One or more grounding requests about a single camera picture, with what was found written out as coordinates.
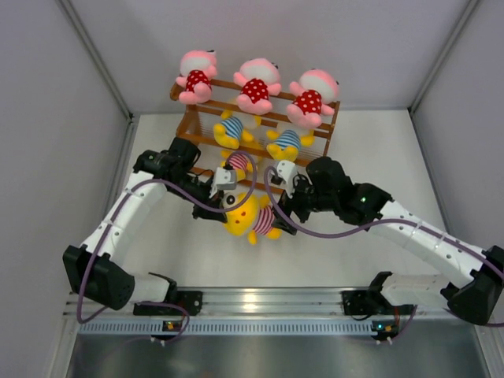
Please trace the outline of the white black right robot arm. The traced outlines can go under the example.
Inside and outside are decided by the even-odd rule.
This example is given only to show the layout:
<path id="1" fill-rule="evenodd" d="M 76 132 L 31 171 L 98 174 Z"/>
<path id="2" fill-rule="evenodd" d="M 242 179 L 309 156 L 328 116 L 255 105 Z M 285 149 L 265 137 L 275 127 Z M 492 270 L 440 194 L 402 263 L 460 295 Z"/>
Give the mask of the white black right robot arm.
<path id="1" fill-rule="evenodd" d="M 503 249 L 483 249 L 462 242 L 423 221 L 371 183 L 354 183 L 337 161 L 319 157 L 298 172 L 295 163 L 279 161 L 264 173 L 265 184 L 283 184 L 273 204 L 274 225 L 295 235 L 320 239 L 327 233 L 302 226 L 311 213 L 333 213 L 350 230 L 385 238 L 433 267 L 433 276 L 380 272 L 368 287 L 367 301 L 378 313 L 392 306 L 426 306 L 450 311 L 471 324 L 485 326 L 503 291 Z"/>

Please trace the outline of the pink red-dotted toy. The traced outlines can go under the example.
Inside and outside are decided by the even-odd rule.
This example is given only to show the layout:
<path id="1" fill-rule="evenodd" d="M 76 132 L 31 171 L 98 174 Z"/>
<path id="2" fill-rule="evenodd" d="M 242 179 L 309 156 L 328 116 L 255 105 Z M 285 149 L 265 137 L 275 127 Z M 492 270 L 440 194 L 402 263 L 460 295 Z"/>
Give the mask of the pink red-dotted toy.
<path id="1" fill-rule="evenodd" d="M 289 91 L 295 99 L 286 108 L 287 118 L 300 128 L 314 129 L 323 116 L 334 114 L 330 104 L 338 98 L 339 82 L 322 69 L 310 69 L 289 84 Z"/>
<path id="2" fill-rule="evenodd" d="M 244 112 L 261 116 L 272 111 L 271 95 L 281 92 L 280 72 L 275 63 L 265 58 L 244 62 L 233 81 L 241 87 L 236 97 L 237 106 Z"/>
<path id="3" fill-rule="evenodd" d="M 183 88 L 179 101 L 184 105 L 197 105 L 210 100 L 211 80 L 217 75 L 215 50 L 192 50 L 180 61 L 180 75 L 176 83 Z"/>

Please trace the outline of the yellow blue-striped toy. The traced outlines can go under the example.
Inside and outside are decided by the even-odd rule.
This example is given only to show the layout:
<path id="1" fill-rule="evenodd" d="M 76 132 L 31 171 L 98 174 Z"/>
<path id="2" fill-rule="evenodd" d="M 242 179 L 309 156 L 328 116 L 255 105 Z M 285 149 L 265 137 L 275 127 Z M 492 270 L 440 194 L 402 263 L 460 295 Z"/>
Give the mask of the yellow blue-striped toy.
<path id="1" fill-rule="evenodd" d="M 275 161 L 295 161 L 303 146 L 314 142 L 314 130 L 291 123 L 279 122 L 276 128 L 266 132 L 269 143 L 266 150 Z"/>
<path id="2" fill-rule="evenodd" d="M 225 109 L 220 121 L 213 126 L 213 137 L 219 145 L 237 150 L 241 144 L 252 146 L 257 143 L 255 132 L 260 125 L 261 117 L 256 114 Z"/>

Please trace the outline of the yellow pink-striped toy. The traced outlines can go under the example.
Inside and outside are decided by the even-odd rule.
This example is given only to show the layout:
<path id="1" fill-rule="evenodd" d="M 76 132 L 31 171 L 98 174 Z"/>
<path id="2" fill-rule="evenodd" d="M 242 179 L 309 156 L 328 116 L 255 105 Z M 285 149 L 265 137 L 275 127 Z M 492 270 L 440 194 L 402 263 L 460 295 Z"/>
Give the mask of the yellow pink-striped toy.
<path id="1" fill-rule="evenodd" d="M 245 180 L 247 174 L 253 172 L 253 165 L 246 156 L 242 154 L 232 156 L 232 152 L 230 150 L 222 150 L 220 155 L 223 158 L 221 166 L 224 167 L 226 165 L 226 161 L 228 161 L 228 164 L 236 172 L 236 180 L 238 182 Z"/>
<path id="2" fill-rule="evenodd" d="M 224 229 L 234 236 L 246 236 L 250 245 L 256 245 L 258 236 L 278 239 L 281 230 L 272 223 L 276 219 L 268 195 L 251 195 L 239 208 L 226 214 Z"/>

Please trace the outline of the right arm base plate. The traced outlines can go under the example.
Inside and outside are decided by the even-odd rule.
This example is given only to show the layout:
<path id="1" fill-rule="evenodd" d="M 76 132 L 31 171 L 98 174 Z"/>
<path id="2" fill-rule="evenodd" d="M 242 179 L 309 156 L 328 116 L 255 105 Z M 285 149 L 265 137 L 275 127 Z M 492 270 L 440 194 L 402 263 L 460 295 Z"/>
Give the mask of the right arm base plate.
<path id="1" fill-rule="evenodd" d="M 347 316 L 410 315 L 413 312 L 412 305 L 393 306 L 378 291 L 343 291 L 341 296 Z"/>

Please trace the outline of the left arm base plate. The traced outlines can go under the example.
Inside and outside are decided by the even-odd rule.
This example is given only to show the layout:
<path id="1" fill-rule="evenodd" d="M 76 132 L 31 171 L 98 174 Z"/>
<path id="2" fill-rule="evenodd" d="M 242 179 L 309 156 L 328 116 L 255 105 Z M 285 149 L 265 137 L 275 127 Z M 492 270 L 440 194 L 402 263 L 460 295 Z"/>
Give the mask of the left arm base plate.
<path id="1" fill-rule="evenodd" d="M 203 292 L 202 291 L 178 291 L 171 299 L 166 299 L 165 303 L 169 306 L 163 306 L 160 303 L 152 302 L 150 305 L 145 303 L 136 303 L 133 308 L 135 316 L 154 317 L 154 316 L 176 316 L 183 315 L 179 307 L 184 309 L 190 316 L 198 315 L 202 309 Z"/>

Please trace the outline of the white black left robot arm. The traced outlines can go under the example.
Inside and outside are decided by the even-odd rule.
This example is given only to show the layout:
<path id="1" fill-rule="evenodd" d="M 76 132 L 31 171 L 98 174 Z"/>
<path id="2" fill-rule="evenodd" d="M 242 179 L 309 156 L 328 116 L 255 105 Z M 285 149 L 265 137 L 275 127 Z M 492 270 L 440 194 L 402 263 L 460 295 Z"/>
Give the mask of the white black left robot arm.
<path id="1" fill-rule="evenodd" d="M 80 246 L 69 246 L 63 254 L 74 293 L 114 310 L 129 302 L 150 302 L 164 315 L 176 309 L 178 296 L 171 291 L 173 280 L 153 273 L 143 276 L 128 272 L 124 262 L 135 234 L 168 193 L 197 199 L 194 216 L 224 221 L 224 214 L 217 212 L 218 198 L 235 182 L 235 174 L 218 168 L 207 181 L 201 181 L 191 171 L 200 155 L 195 144 L 175 138 L 167 150 L 146 150 L 137 157 L 112 209 Z"/>

